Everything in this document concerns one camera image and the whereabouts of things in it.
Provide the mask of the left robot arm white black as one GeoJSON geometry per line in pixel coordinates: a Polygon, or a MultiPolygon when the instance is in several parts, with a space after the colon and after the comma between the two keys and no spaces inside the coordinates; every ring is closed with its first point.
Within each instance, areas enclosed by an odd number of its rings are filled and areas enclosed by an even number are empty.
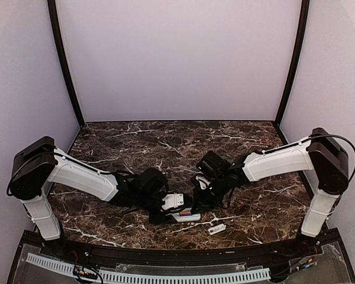
{"type": "Polygon", "coordinates": [[[67,155],[54,145],[53,138],[42,137],[16,154],[7,195],[22,202],[59,258],[68,257],[72,246],[61,236],[61,226],[43,191],[47,182],[69,186],[112,205],[146,210],[159,222],[183,203],[181,194],[169,193],[167,179],[157,169],[149,168],[140,175],[106,172],[67,155]]]}

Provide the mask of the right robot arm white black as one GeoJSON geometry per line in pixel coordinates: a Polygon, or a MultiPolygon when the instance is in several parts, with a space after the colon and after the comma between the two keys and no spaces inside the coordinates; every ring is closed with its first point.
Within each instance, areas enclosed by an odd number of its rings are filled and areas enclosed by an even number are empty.
{"type": "Polygon", "coordinates": [[[338,143],[338,135],[323,128],[294,143],[275,149],[254,151],[230,163],[208,151],[197,164],[200,171],[192,178],[193,214],[222,206],[224,196],[235,188],[270,176],[305,170],[315,171],[318,189],[302,222],[301,235],[290,244],[290,251],[302,257],[312,249],[337,200],[346,191],[355,171],[349,169],[348,154],[338,143]]]}

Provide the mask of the white remote control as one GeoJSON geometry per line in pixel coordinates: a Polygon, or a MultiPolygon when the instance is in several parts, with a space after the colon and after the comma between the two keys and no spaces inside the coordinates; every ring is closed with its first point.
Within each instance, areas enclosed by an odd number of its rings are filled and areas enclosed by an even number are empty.
{"type": "Polygon", "coordinates": [[[195,222],[195,221],[199,221],[201,219],[200,214],[179,215],[179,212],[177,212],[177,213],[172,213],[171,216],[178,223],[180,223],[180,222],[195,222]]]}

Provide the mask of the white battery cover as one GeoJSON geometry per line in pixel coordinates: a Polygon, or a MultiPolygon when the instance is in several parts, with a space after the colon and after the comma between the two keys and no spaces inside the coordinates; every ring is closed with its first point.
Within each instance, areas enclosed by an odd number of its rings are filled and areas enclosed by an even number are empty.
{"type": "Polygon", "coordinates": [[[219,225],[216,225],[214,227],[211,227],[208,229],[208,232],[210,235],[214,235],[214,234],[217,234],[219,232],[222,232],[226,230],[226,225],[225,224],[219,224],[219,225]]]}

